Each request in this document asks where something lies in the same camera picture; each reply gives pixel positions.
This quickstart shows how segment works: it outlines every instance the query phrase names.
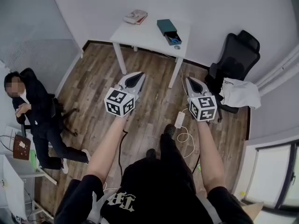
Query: teal box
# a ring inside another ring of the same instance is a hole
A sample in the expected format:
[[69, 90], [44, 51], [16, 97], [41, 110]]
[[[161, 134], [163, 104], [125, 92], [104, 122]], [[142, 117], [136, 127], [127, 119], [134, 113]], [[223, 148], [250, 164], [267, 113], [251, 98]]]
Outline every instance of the teal box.
[[177, 29], [169, 19], [157, 20], [157, 26], [159, 27], [163, 36], [165, 36], [169, 45], [180, 45], [181, 39], [177, 34]]
[[165, 36], [166, 32], [177, 32], [177, 29], [169, 19], [157, 20], [157, 25], [163, 36]]

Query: black pants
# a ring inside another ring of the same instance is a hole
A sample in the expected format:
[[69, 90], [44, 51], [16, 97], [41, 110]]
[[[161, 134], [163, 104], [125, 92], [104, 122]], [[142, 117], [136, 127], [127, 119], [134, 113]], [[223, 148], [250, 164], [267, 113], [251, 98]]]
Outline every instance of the black pants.
[[[63, 143], [60, 131], [55, 126], [34, 134], [33, 142], [36, 147], [37, 158], [43, 168], [60, 169], [62, 167], [61, 158], [78, 162], [88, 162], [86, 153], [72, 147], [67, 147]], [[49, 142], [59, 158], [49, 157]]]
[[[175, 141], [169, 134], [161, 135], [160, 150], [161, 162], [167, 167], [167, 172], [172, 172], [179, 180], [185, 182], [191, 191], [196, 194], [192, 171], [185, 163]], [[131, 179], [137, 170], [144, 169], [144, 165], [148, 165], [149, 159], [150, 158], [143, 158], [129, 165], [124, 172], [121, 183]]]

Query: book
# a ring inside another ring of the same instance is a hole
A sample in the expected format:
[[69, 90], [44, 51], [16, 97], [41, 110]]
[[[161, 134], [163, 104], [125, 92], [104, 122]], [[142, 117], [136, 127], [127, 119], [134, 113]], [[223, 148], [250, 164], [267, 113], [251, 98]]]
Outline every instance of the book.
[[130, 14], [126, 15], [123, 20], [125, 22], [131, 23], [131, 24], [141, 24], [144, 19], [148, 16], [148, 13], [143, 10], [134, 10]]

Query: power adapter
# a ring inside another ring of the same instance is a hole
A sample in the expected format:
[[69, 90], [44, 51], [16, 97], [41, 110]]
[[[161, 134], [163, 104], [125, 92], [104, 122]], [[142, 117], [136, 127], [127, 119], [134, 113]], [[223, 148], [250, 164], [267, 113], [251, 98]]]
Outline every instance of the power adapter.
[[184, 118], [185, 118], [185, 113], [183, 113], [183, 112], [180, 111], [180, 112], [178, 113], [176, 123], [174, 124], [174, 126], [175, 126], [177, 129], [180, 129], [180, 128], [182, 127]]

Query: black t-shirt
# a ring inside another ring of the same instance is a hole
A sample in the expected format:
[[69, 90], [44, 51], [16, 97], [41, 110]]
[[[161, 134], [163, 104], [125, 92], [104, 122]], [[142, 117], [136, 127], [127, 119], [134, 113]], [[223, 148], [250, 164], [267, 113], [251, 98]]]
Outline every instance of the black t-shirt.
[[[56, 224], [80, 224], [92, 208], [92, 193], [101, 198], [104, 193], [99, 178], [84, 176], [72, 180], [55, 216]], [[227, 224], [252, 224], [237, 201], [224, 187], [208, 194], [220, 219]], [[191, 189], [160, 161], [141, 167], [129, 166], [121, 187], [110, 196], [101, 209], [109, 224], [119, 223], [203, 223], [212, 220]]]

